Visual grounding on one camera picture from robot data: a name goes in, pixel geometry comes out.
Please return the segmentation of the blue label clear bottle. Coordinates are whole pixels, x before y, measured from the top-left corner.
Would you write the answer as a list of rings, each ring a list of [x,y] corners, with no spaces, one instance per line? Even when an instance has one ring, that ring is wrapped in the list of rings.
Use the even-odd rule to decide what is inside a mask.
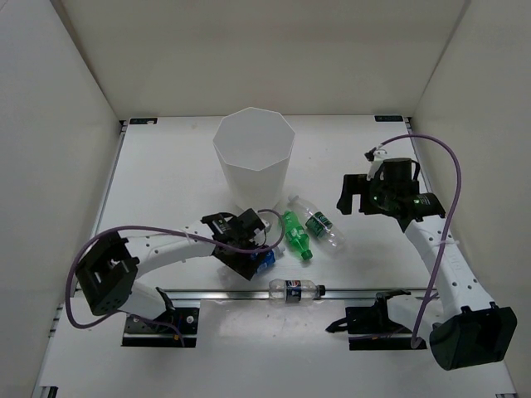
[[[256,269],[256,274],[262,274],[272,268],[275,265],[275,262],[283,256],[285,250],[286,248],[283,244],[279,244],[272,250],[269,250]]]

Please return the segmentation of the green plastic bottle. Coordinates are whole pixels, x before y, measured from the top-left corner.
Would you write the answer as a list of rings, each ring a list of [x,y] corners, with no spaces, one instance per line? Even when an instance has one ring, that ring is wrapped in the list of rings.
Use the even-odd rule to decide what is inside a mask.
[[[309,236],[300,224],[298,216],[293,211],[285,211],[281,218],[285,227],[284,236],[289,247],[303,261],[311,260],[313,254],[309,248]]]

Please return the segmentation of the green label clear bottle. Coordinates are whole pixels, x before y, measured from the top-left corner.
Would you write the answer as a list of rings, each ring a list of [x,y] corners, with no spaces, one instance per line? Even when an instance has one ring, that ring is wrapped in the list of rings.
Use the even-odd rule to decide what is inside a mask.
[[[336,255],[345,246],[338,227],[311,201],[299,195],[288,195],[288,207],[297,215],[305,229],[318,240],[323,250]]]

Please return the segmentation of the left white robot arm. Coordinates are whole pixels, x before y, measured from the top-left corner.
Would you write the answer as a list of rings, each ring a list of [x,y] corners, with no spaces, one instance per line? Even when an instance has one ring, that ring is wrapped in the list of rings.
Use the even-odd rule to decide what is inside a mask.
[[[246,280],[271,252],[270,223],[248,209],[221,212],[171,231],[121,226],[95,236],[73,265],[92,315],[100,322],[115,313],[131,315],[156,332],[176,332],[179,316],[165,290],[140,282],[146,274],[192,259],[214,258]]]

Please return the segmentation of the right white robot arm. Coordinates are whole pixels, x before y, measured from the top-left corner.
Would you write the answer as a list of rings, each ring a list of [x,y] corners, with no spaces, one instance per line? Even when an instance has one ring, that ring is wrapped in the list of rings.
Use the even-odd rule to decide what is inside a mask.
[[[405,289],[379,292],[366,313],[348,317],[347,330],[374,326],[378,334],[403,327],[413,348],[428,347],[446,371],[504,360],[517,327],[512,308],[500,307],[480,285],[446,223],[450,216],[435,194],[421,192],[413,172],[382,170],[372,175],[346,174],[336,207],[395,219],[417,250],[430,280],[424,298]]]

